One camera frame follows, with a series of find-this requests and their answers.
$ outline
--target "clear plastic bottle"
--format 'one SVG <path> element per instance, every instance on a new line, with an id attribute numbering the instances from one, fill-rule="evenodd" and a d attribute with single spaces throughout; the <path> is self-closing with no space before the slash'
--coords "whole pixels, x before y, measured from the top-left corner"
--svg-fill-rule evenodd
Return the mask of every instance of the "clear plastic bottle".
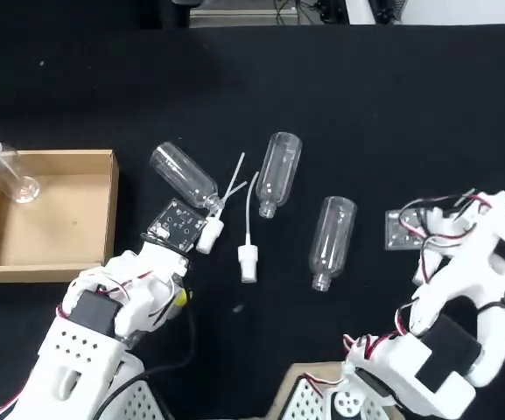
<path id="1" fill-rule="evenodd" d="M 40 194 L 40 184 L 22 162 L 20 154 L 0 142 L 0 190 L 16 203 L 30 203 Z"/>
<path id="2" fill-rule="evenodd" d="M 343 197 L 326 197 L 312 242 L 310 265 L 316 291 L 328 291 L 346 263 L 357 206 Z"/>
<path id="3" fill-rule="evenodd" d="M 302 147 L 294 134 L 278 132 L 271 136 L 256 185 L 262 217 L 271 219 L 289 198 Z"/>
<path id="4" fill-rule="evenodd" d="M 212 214 L 224 207 L 215 181 L 174 144 L 160 144 L 151 155 L 151 166 L 188 204 L 206 208 Z"/>

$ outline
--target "yellow component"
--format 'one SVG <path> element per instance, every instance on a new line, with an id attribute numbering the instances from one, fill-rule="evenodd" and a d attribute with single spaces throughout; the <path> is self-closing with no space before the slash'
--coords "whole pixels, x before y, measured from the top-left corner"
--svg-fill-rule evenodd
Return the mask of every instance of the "yellow component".
<path id="1" fill-rule="evenodd" d="M 176 306 L 183 307 L 188 303 L 188 296 L 186 295 L 186 291 L 182 289 L 178 296 L 176 296 L 176 300 L 174 300 L 174 304 Z"/>

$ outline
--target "open cardboard tray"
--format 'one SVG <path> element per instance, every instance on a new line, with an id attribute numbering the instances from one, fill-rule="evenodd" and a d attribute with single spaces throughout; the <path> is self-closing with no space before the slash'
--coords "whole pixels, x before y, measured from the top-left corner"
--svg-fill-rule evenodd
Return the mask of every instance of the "open cardboard tray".
<path id="1" fill-rule="evenodd" d="M 22 151 L 40 195 L 0 192 L 0 283 L 70 282 L 113 253 L 118 167 L 112 150 Z"/>

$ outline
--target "black table surface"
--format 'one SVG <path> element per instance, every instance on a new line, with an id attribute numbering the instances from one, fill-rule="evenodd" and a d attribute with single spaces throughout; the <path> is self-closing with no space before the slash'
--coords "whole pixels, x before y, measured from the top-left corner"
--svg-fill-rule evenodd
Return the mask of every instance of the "black table surface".
<path id="1" fill-rule="evenodd" d="M 197 353 L 152 378 L 178 418 L 265 414 L 294 362 L 343 360 L 341 335 L 381 334 L 414 291 L 414 252 L 384 251 L 384 212 L 411 198 L 505 189 L 505 26 L 299 27 L 125 32 L 0 41 L 0 138 L 23 149 L 111 148 L 121 168 L 116 253 L 175 195 L 147 165 L 179 144 L 221 189 L 242 179 L 278 130 L 303 155 L 289 201 L 257 216 L 259 283 L 242 285 L 245 194 L 223 214 L 211 255 L 193 254 Z M 347 267 L 311 289 L 308 254 L 321 202 L 354 200 Z M 0 404 L 20 390 L 65 290 L 0 285 Z M 468 328 L 467 304 L 449 307 Z M 182 358 L 179 317 L 135 349 L 147 367 Z M 505 365 L 465 419 L 505 418 Z"/>

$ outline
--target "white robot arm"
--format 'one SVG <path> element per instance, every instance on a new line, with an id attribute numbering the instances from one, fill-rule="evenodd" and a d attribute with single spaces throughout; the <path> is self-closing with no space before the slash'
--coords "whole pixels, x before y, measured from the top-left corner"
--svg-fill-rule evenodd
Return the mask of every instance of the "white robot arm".
<path id="1" fill-rule="evenodd" d="M 144 371 L 129 348 L 186 303 L 188 260 L 146 242 L 72 281 L 9 420 L 92 420 L 107 396 Z M 144 381 L 122 392 L 102 420 L 164 418 Z"/>
<path id="2" fill-rule="evenodd" d="M 384 416 L 382 408 L 398 404 L 421 416 L 457 419 L 475 388 L 499 373 L 505 361 L 505 255 L 499 251 L 505 247 L 505 192 L 481 193 L 458 214 L 432 209 L 426 220 L 440 235 L 428 237 L 421 253 L 409 329 L 400 325 L 381 338 L 344 336 L 349 352 L 342 381 L 325 394 L 326 405 L 340 405 L 326 409 L 326 418 L 336 412 L 340 418 L 376 418 L 370 412 L 379 409 Z M 438 269 L 444 258 L 450 262 Z M 476 338 L 441 314 L 459 296 L 478 309 Z"/>

